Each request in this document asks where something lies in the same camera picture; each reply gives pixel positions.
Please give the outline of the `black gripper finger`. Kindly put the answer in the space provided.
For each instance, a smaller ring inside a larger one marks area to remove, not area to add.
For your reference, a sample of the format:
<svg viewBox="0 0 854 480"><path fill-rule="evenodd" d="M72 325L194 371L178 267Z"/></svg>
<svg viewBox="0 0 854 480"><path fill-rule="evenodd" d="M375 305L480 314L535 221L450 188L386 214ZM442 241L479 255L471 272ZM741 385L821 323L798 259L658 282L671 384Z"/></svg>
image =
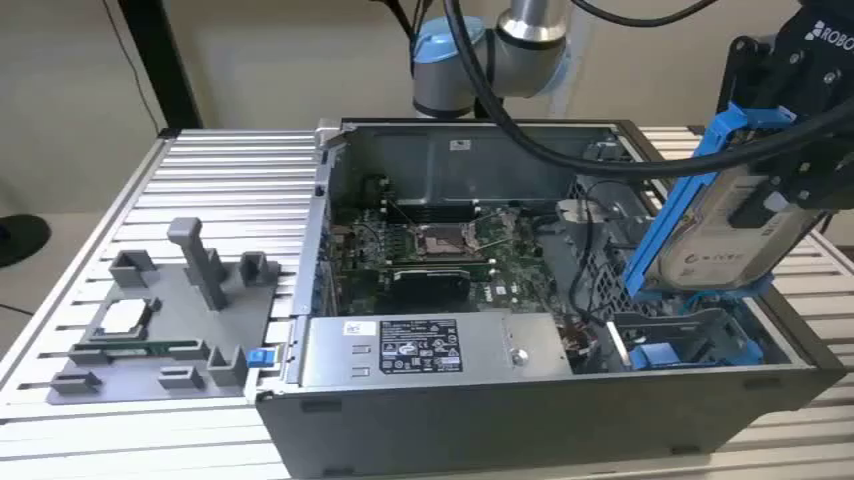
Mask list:
<svg viewBox="0 0 854 480"><path fill-rule="evenodd" d="M853 83L825 83L803 78L770 54L758 96L745 110L774 110L803 123L834 108L853 104ZM803 211L838 211L853 207L853 115L822 137L750 165L749 171L766 179L729 218L737 229L757 229L773 218L771 203L785 201Z"/></svg>
<svg viewBox="0 0 854 480"><path fill-rule="evenodd" d="M734 102L747 107L758 96L761 82L767 75L763 62L775 43L774 35L759 37L741 35L730 43L717 101L721 113Z"/></svg>

